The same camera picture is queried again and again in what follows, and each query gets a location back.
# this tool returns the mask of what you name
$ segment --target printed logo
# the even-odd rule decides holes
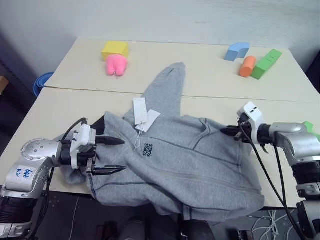
[[[152,148],[153,144],[145,143],[143,148],[143,156],[151,157]]]

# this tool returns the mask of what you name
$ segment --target gray hoodie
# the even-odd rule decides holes
[[[125,144],[98,144],[97,166],[127,168],[90,174],[86,181],[93,197],[107,206],[152,203],[159,214],[178,213],[185,220],[222,222],[261,209],[264,196],[249,161],[251,146],[221,133],[225,126],[211,119],[180,116],[185,74],[185,65],[174,63],[142,95],[147,110],[161,115],[141,134],[137,149],[133,109],[123,119],[105,113],[104,135]],[[79,176],[68,168],[65,177],[75,183]]]

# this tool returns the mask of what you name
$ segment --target white price tag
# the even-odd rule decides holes
[[[133,109],[135,125],[148,122],[146,99],[144,97],[137,97],[133,99]]]
[[[154,121],[157,119],[157,117],[160,116],[161,113],[150,109],[148,111],[148,122],[139,124],[135,127],[135,129],[141,130],[142,132],[147,132],[149,130],[149,128],[152,126],[152,124],[154,123]]]
[[[36,173],[36,168],[19,165],[16,168],[14,174],[15,174],[15,177],[22,183],[22,182],[32,181],[35,173]]]

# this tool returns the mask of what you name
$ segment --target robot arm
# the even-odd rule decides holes
[[[314,134],[310,123],[265,124],[260,110],[248,102],[238,112],[242,129],[254,144],[272,144],[282,148],[296,179],[300,198],[297,203],[299,224],[303,234],[313,239],[320,233],[320,136]],[[227,126],[221,132],[244,143],[246,138],[239,126]]]
[[[96,167],[96,144],[118,145],[118,138],[96,136],[96,130],[82,124],[72,140],[37,138],[21,149],[0,191],[0,239],[25,237],[31,229],[34,207],[41,196],[51,168],[71,165],[86,167],[92,175],[110,175],[124,166]]]

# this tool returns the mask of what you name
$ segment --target blue arch block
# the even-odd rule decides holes
[[[233,62],[237,58],[244,58],[249,51],[249,48],[250,44],[248,42],[237,42],[232,44],[226,52],[224,60]]]

